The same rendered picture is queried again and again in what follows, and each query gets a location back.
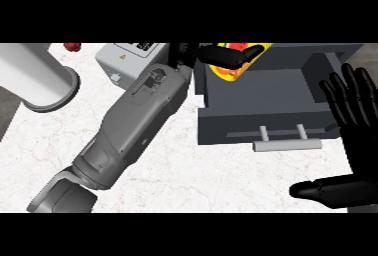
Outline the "dark grey cabinet body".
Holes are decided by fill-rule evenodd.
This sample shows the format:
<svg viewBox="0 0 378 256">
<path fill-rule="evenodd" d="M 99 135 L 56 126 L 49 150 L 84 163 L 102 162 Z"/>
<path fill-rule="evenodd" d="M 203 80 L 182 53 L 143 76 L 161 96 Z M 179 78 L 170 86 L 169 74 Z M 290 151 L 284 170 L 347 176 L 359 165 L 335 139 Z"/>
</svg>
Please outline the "dark grey cabinet body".
<svg viewBox="0 0 378 256">
<path fill-rule="evenodd" d="M 250 71 L 300 69 L 313 54 L 335 53 L 344 62 L 362 46 L 362 43 L 275 43 Z"/>
</svg>

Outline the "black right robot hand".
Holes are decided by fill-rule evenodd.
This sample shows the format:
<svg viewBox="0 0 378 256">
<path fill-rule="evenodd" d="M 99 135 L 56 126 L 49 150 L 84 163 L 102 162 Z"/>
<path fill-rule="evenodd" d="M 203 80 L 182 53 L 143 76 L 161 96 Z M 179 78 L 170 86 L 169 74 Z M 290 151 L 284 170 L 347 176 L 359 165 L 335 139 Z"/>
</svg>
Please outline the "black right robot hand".
<svg viewBox="0 0 378 256">
<path fill-rule="evenodd" d="M 319 82 L 340 127 L 352 174 L 296 183 L 290 195 L 331 209 L 378 205 L 378 87 L 365 68 L 341 65 Z"/>
</svg>

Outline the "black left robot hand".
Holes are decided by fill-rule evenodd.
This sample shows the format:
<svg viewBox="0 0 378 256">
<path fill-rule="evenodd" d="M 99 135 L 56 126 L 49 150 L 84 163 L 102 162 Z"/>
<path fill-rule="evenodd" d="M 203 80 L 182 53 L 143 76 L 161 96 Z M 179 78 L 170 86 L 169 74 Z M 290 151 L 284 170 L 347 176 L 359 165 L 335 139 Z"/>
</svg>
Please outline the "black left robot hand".
<svg viewBox="0 0 378 256">
<path fill-rule="evenodd" d="M 201 46 L 198 43 L 172 43 L 169 51 L 169 66 L 177 68 L 185 65 L 189 68 L 201 61 L 222 68 L 236 70 L 254 60 L 263 53 L 265 47 L 256 45 L 239 51 L 216 44 Z"/>
</svg>

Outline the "yellow and red cup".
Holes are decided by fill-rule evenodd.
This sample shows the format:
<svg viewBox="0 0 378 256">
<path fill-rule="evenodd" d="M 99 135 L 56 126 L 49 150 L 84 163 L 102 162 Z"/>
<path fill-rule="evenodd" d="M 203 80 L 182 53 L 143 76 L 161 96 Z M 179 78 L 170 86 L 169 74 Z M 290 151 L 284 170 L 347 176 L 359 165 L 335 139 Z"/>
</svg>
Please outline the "yellow and red cup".
<svg viewBox="0 0 378 256">
<path fill-rule="evenodd" d="M 244 51 L 248 47 L 257 46 L 257 43 L 219 43 L 220 47 L 231 48 L 238 51 Z M 254 64 L 257 59 L 262 57 L 263 53 L 260 53 L 254 59 L 242 64 L 242 67 L 236 70 L 226 69 L 223 67 L 210 65 L 210 69 L 214 72 L 214 74 L 228 82 L 235 82 L 242 75 L 242 73 L 247 71 L 250 66 Z"/>
</svg>

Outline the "dark grey open drawer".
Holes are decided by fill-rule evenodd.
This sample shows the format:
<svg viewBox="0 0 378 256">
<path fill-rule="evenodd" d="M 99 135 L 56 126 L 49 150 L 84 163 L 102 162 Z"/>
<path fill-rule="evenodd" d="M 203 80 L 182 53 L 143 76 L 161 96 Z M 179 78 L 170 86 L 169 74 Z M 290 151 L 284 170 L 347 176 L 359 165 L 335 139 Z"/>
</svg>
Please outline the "dark grey open drawer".
<svg viewBox="0 0 378 256">
<path fill-rule="evenodd" d="M 334 53 L 269 57 L 234 82 L 214 75 L 207 64 L 195 65 L 195 92 L 204 96 L 198 109 L 201 145 L 251 143 L 266 129 L 273 140 L 340 136 L 319 82 L 340 70 Z"/>
</svg>

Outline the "pale grey box appliance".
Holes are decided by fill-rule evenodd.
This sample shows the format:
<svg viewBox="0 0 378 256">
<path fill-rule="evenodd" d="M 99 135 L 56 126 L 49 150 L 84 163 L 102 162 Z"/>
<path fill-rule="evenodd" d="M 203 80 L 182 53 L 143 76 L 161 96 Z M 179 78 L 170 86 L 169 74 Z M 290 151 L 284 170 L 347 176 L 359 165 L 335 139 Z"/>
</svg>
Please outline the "pale grey box appliance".
<svg viewBox="0 0 378 256">
<path fill-rule="evenodd" d="M 127 90 L 145 68 L 169 62 L 169 49 L 169 43 L 108 43 L 95 58 L 111 82 Z"/>
</svg>

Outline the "white cylindrical container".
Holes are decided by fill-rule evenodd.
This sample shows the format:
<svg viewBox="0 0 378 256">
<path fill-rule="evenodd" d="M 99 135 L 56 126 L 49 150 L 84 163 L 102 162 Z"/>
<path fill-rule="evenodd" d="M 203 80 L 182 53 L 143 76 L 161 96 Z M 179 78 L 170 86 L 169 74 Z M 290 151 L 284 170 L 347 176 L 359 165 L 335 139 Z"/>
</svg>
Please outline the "white cylindrical container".
<svg viewBox="0 0 378 256">
<path fill-rule="evenodd" d="M 80 89 L 80 75 L 49 52 L 50 43 L 0 43 L 0 86 L 39 113 L 61 109 Z"/>
</svg>

